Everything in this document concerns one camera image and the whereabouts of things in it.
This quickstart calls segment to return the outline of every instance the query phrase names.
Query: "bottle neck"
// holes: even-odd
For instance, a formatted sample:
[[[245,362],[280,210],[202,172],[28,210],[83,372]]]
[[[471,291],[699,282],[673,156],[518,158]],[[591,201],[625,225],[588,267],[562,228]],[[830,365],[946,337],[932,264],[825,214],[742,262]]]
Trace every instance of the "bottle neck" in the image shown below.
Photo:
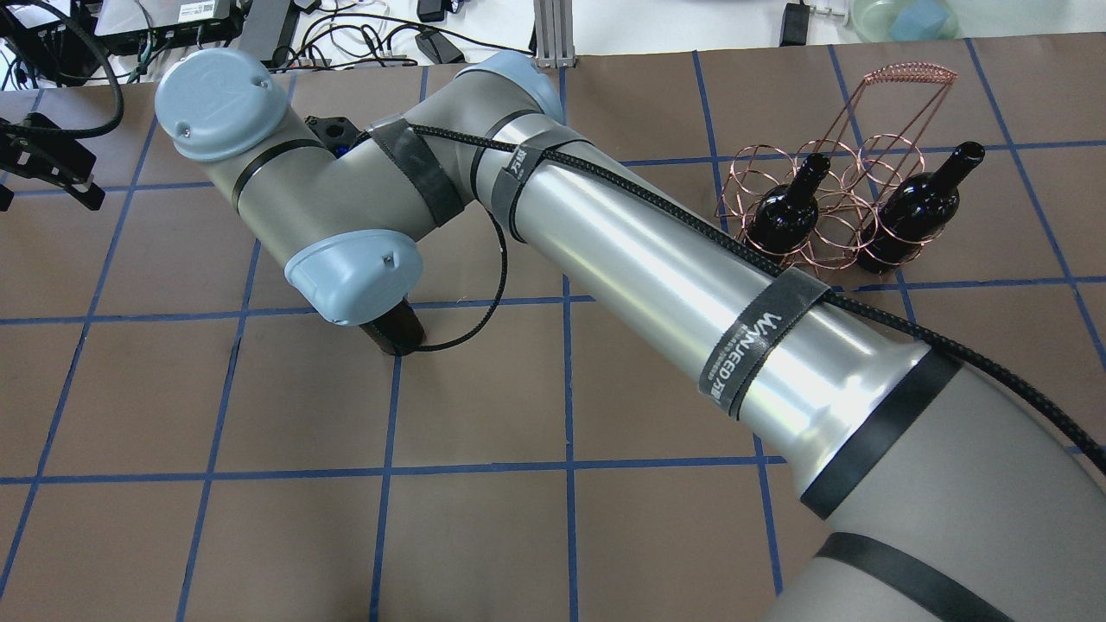
[[[984,155],[983,145],[979,143],[962,143],[940,168],[933,172],[927,186],[935,195],[951,195],[981,162]]]
[[[795,173],[795,178],[787,187],[789,205],[800,205],[808,201],[818,189],[818,184],[830,173],[830,158],[822,154],[811,154]]]

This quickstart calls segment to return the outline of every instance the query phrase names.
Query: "tiled floor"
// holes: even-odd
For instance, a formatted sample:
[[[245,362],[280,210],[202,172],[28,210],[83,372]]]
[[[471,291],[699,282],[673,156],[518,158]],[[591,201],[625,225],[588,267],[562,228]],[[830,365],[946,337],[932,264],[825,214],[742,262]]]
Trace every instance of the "tiled floor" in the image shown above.
[[[584,58],[553,77],[571,124],[709,217],[741,146],[820,137],[865,71],[950,65],[924,146],[990,149],[961,214],[900,274],[834,283],[993,355],[1103,437],[1106,117],[1087,76],[1104,48]],[[455,72],[280,82],[299,113],[364,125]],[[105,93],[8,93],[0,114],[87,123]],[[101,211],[11,179],[0,215],[0,622],[754,620],[824,541],[772,447],[529,248],[456,350],[396,361],[325,324],[154,129],[153,87],[127,93],[124,127],[90,142]],[[901,110],[870,103],[865,133]],[[421,245],[431,340],[494,291],[479,209]]]

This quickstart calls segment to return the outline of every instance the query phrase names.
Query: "blue joint cover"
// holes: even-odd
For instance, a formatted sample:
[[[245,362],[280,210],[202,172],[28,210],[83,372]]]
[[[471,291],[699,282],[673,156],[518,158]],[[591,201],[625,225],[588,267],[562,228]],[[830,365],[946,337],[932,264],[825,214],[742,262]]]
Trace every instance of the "blue joint cover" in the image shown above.
[[[538,102],[543,113],[553,117],[557,123],[564,123],[561,97],[557,96],[549,76],[538,70],[538,64],[530,56],[504,50],[480,64],[461,70],[457,75],[460,76],[470,71],[487,71],[510,80],[525,91],[534,102]]]
[[[288,102],[284,90],[255,59],[213,48],[174,65],[157,87],[154,106],[181,155],[216,162],[269,137]]]
[[[361,325],[387,313],[422,276],[415,240],[388,229],[338,234],[296,252],[284,278],[327,322]]]

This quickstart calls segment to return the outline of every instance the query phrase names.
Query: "silver robotic arm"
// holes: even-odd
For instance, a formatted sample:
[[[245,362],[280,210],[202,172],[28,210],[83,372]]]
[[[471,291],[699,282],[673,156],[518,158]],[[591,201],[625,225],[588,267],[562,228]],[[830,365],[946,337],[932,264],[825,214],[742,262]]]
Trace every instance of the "silver robotic arm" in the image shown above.
[[[399,303],[422,269],[415,242],[473,199],[581,282],[775,447],[836,531],[766,620],[1106,618],[1106,496],[1048,432],[974,370],[657,209],[659,189],[562,125],[529,59],[462,71],[341,158],[233,51],[177,65],[156,105],[331,322]]]

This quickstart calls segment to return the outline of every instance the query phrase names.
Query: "cable strap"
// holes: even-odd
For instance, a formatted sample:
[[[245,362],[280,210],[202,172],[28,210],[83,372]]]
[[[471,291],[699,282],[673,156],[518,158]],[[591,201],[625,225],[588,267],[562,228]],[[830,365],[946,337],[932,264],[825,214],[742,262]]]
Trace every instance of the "cable strap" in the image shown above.
[[[422,196],[435,225],[441,227],[465,209],[449,175],[406,118],[396,115],[374,123],[369,135]]]
[[[511,237],[525,243],[514,226],[514,210],[519,205],[522,187],[545,158],[546,149],[556,149],[568,143],[588,143],[586,138],[563,125],[554,125],[541,134],[526,138],[514,148],[507,166],[499,172],[492,186],[489,211],[500,224],[507,225]]]
[[[764,361],[830,286],[787,268],[745,307],[722,334],[699,376],[699,391],[734,419]]]

